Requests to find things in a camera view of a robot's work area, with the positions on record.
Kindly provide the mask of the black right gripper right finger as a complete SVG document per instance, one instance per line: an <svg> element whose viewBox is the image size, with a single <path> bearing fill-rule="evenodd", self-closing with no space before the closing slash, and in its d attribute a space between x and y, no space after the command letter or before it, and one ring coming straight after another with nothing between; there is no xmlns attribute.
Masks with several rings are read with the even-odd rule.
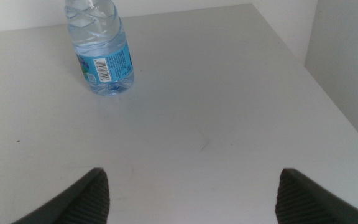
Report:
<svg viewBox="0 0 358 224"><path fill-rule="evenodd" d="M358 223L358 208L296 169L280 174L275 214L284 223Z"/></svg>

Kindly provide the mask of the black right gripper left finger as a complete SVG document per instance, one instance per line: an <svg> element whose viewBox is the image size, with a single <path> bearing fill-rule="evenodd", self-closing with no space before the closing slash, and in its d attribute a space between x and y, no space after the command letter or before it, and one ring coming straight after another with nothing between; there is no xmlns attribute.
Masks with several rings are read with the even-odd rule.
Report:
<svg viewBox="0 0 358 224"><path fill-rule="evenodd" d="M110 196L108 177L102 168L91 169L62 193L14 224L89 223L106 224Z"/></svg>

